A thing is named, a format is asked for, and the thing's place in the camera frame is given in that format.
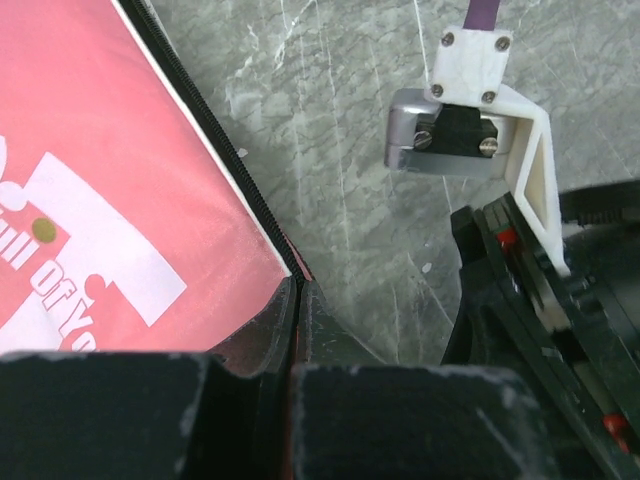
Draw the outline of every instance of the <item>gold circle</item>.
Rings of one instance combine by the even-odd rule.
[[[48,218],[36,218],[31,224],[33,236],[42,243],[52,243],[57,236],[56,226]]]

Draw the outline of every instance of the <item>screw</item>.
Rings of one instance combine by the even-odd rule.
[[[418,150],[424,150],[433,142],[433,135],[426,130],[420,130],[413,136],[413,147]]]
[[[511,39],[509,37],[500,37],[496,40],[496,50],[499,52],[506,52],[511,46]]]
[[[445,47],[450,47],[451,45],[453,45],[453,41],[455,39],[456,37],[453,36],[453,33],[449,32],[444,37],[442,37],[441,42]]]
[[[431,93],[434,97],[438,98],[442,96],[444,89],[442,88],[442,85],[436,84],[431,87]]]
[[[494,137],[487,137],[480,142],[480,153],[485,157],[493,157],[498,151],[498,140]]]
[[[495,99],[496,99],[495,92],[484,92],[484,95],[482,95],[483,103],[493,103]]]

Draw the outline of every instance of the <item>pink bag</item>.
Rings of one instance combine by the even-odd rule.
[[[0,354],[208,350],[304,280],[129,3],[0,2]]]

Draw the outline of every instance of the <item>gray marble surface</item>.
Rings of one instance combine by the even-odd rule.
[[[435,363],[460,296],[450,212],[499,183],[390,173],[393,92],[425,84],[466,0],[152,0],[339,321],[389,362]],[[551,114],[561,188],[640,170],[640,2],[511,0],[506,83]]]

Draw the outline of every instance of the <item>black zipper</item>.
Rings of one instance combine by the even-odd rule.
[[[291,270],[291,274],[299,287],[298,290],[301,290],[305,276],[292,248],[289,246],[284,233],[253,178],[251,178],[247,168],[238,157],[238,153],[231,144],[229,137],[227,137],[193,80],[191,80],[182,66],[182,62],[178,59],[162,29],[147,9],[144,1],[119,0],[119,3],[167,79],[187,105],[213,148],[220,155],[231,176],[244,194],[249,207],[253,210],[269,239],[282,255],[289,270]]]

